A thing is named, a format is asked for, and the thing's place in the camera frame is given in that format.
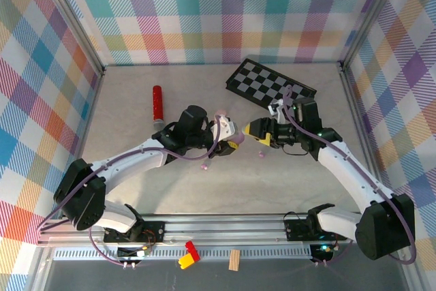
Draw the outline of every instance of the black and white checkerboard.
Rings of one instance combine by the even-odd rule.
[[[315,97],[316,90],[283,74],[267,68],[251,59],[245,59],[226,81],[227,90],[263,108],[271,102],[283,98],[288,85],[292,85],[293,100],[300,97]]]

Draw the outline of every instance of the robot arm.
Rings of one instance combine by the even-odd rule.
[[[124,239],[135,241],[146,226],[141,216],[129,205],[116,204],[105,199],[117,185],[139,172],[145,172],[169,164],[184,156],[190,149],[208,149],[217,141],[209,157],[231,154],[237,144],[230,141],[237,133],[236,125],[225,116],[217,124],[208,122],[206,111],[189,106],[177,122],[166,126],[143,143],[117,156],[91,164],[83,159],[72,162],[54,194],[60,204],[81,181],[91,174],[95,176],[75,193],[63,207],[63,212],[77,230],[101,226],[115,231]],[[101,168],[97,174],[94,168]]]
[[[307,215],[307,225],[311,232],[313,234],[321,231],[334,232],[346,236],[357,241],[362,252],[373,260],[410,245],[407,233],[391,206],[347,159],[354,160],[359,169],[371,177],[377,188],[389,197],[414,234],[414,204],[411,199],[405,194],[394,195],[391,189],[380,183],[357,161],[336,131],[322,127],[315,100],[310,98],[295,100],[292,109],[300,127],[332,143],[347,157],[344,158],[334,149],[327,147],[324,142],[300,132],[293,124],[282,123],[283,101],[276,102],[269,108],[270,113],[277,120],[257,119],[248,124],[244,132],[273,148],[299,143],[315,161],[326,167],[338,179],[360,211],[350,213],[333,204],[315,207],[309,210]]]

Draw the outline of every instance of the white floor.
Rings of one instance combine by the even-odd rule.
[[[317,89],[315,99],[325,127],[335,128],[353,154],[363,160],[351,112],[335,64],[280,64],[269,67]],[[225,109],[239,127],[268,111],[225,89],[237,65],[110,67],[104,77],[83,157],[88,162],[126,151],[154,133],[152,87],[163,89],[166,123],[188,105],[209,113]],[[292,157],[246,138],[237,152],[216,157],[207,171],[201,162],[177,160],[135,176],[108,199],[128,203],[140,213],[284,213],[331,202],[357,206],[332,174],[310,155]],[[288,151],[299,152],[294,146]],[[190,156],[201,151],[192,151]]]

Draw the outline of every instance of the plaid wall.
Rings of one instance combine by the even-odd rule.
[[[108,64],[338,61],[371,0],[70,0]]]
[[[436,0],[388,0],[352,63],[383,182],[414,200],[419,259],[436,287]]]
[[[97,74],[51,0],[0,0],[0,290],[22,290],[36,225],[78,150]]]

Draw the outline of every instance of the wooden block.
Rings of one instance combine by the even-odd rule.
[[[230,252],[229,271],[239,271],[240,250],[232,249]]]

